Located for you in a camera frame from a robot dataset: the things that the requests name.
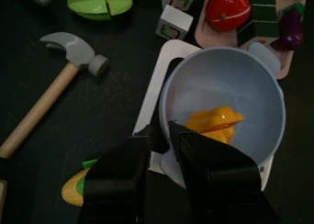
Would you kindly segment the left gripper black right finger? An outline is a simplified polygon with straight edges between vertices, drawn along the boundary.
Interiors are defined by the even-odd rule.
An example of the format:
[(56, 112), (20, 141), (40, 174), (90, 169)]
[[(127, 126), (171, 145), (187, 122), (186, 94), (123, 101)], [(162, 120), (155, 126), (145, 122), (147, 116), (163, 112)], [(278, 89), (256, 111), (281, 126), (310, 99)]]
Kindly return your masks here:
[(195, 224), (280, 224), (253, 159), (175, 122), (170, 135)]

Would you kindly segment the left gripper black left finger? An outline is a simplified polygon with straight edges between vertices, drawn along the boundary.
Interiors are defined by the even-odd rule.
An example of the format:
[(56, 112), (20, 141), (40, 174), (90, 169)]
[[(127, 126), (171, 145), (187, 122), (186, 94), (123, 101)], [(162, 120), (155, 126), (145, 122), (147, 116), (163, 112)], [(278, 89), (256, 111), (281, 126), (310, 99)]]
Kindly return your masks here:
[(154, 144), (147, 125), (98, 159), (85, 177), (78, 224), (142, 224)]

